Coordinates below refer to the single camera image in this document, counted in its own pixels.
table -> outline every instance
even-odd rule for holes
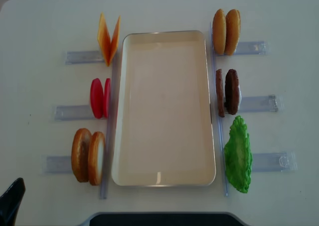
[[[10,0],[0,12],[0,192],[23,177],[26,193],[17,225],[78,225],[103,212],[228,212],[249,225],[319,222],[318,0]],[[53,122],[54,104],[87,104],[103,64],[63,63],[62,51],[96,50],[100,12],[111,32],[122,16],[120,43],[130,33],[200,30],[211,66],[209,23],[223,8],[241,11],[240,41],[266,40],[268,56],[229,57],[243,95],[281,94],[281,113],[242,115],[252,151],[296,154],[294,173],[255,173],[248,194],[224,197],[215,139],[215,181],[202,188],[121,188],[107,200],[73,175],[43,175],[44,155],[70,155],[80,127],[106,131],[103,120]],[[233,118],[225,119],[224,135]]]

cheese slice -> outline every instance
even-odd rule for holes
[[[97,39],[98,39],[98,42],[99,42],[99,45],[107,66],[111,64],[112,59],[119,46],[120,25],[121,25],[121,16],[119,16],[119,19],[116,23],[112,41],[111,41],[104,14],[101,13]]]

tomato slice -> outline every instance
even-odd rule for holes
[[[104,100],[103,100],[103,113],[104,117],[109,117],[110,109],[110,96],[111,96],[111,79],[107,78],[104,87]]]
[[[92,81],[90,101],[93,115],[100,119],[103,116],[103,87],[98,78]]]

black object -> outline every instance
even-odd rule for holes
[[[13,184],[0,196],[0,226],[14,226],[16,215],[25,192],[22,178]]]
[[[90,226],[243,226],[226,214],[150,213],[103,214],[94,217]]]

white tray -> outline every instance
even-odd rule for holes
[[[201,32],[128,35],[123,42],[114,182],[212,183],[216,168],[209,104]]]

